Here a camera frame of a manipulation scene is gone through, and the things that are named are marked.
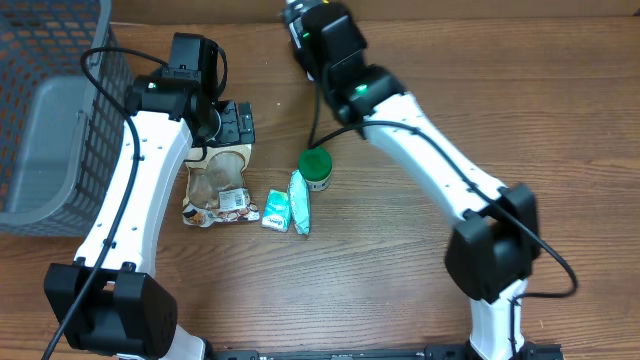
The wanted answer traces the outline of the teal white tissue packet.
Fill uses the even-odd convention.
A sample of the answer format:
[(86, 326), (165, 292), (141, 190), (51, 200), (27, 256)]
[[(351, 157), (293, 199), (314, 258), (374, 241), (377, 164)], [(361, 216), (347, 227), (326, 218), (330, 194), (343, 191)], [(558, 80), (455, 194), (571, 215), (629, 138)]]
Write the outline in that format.
[(261, 225), (263, 228), (286, 233), (291, 221), (291, 207), (286, 192), (271, 189), (267, 197)]

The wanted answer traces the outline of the brown white snack bag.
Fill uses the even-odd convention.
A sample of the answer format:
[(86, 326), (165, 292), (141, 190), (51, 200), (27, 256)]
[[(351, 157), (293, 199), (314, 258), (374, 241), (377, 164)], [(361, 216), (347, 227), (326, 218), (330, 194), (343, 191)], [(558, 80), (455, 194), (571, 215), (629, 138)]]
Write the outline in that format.
[(187, 188), (182, 204), (185, 225), (208, 228), (260, 219), (243, 177), (251, 153), (251, 145), (189, 151), (185, 160)]

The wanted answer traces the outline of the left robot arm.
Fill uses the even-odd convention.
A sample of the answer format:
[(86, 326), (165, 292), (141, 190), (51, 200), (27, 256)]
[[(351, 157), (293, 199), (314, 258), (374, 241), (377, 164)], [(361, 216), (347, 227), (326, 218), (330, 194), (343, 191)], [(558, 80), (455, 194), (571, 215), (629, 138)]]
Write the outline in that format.
[(161, 224), (183, 164), (217, 155), (248, 161), (252, 109), (222, 99), (224, 50), (178, 33), (156, 72), (140, 76), (113, 105), (124, 119), (120, 154), (97, 218), (70, 264), (52, 264), (44, 291), (56, 340), (121, 359), (210, 359), (204, 338), (178, 323), (175, 298), (155, 278)]

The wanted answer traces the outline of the teal tissue pack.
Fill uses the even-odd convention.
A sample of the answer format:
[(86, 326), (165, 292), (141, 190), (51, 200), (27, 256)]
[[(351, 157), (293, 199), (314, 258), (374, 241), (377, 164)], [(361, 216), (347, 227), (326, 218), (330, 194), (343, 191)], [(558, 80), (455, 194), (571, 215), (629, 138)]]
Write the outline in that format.
[(299, 170), (295, 170), (289, 181), (288, 197), (296, 231), (308, 235), (311, 230), (311, 206), (307, 183)]

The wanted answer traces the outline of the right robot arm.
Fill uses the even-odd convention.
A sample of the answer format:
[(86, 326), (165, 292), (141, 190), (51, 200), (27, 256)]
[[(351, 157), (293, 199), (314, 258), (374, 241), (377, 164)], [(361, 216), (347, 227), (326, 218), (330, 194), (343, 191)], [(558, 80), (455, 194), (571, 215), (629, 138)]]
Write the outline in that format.
[(367, 42), (344, 4), (289, 1), (282, 18), (336, 120), (398, 162), (451, 224), (445, 266), (470, 300), (468, 356), (526, 358), (520, 304), (540, 254), (534, 195), (474, 165), (389, 70), (366, 62)]

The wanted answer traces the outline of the green lid seasoning jar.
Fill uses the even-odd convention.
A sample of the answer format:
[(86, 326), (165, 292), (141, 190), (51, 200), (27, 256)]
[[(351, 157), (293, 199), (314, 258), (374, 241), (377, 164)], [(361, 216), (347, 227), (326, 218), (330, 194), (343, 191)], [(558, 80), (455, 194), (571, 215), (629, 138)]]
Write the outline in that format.
[(298, 170), (310, 191), (323, 191), (330, 184), (333, 170), (331, 155), (322, 147), (307, 149), (299, 156)]

